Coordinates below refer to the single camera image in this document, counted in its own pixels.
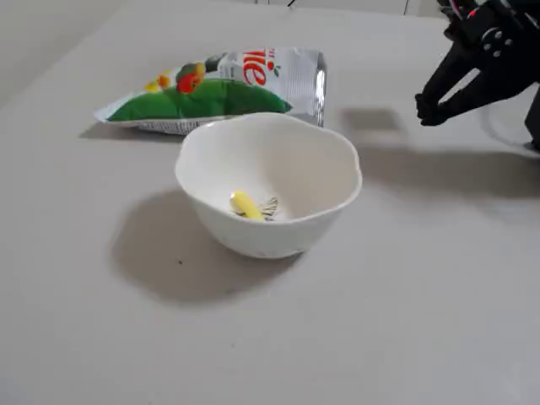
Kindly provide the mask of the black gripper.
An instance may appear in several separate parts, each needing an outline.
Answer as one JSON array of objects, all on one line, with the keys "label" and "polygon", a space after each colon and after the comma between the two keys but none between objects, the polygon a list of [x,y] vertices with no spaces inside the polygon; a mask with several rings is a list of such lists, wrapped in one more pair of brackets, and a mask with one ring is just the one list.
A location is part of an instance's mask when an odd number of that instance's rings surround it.
[{"label": "black gripper", "polygon": [[[444,1],[442,12],[452,46],[415,95],[423,126],[508,100],[539,80],[538,1]],[[441,102],[472,70],[478,75]]]}]

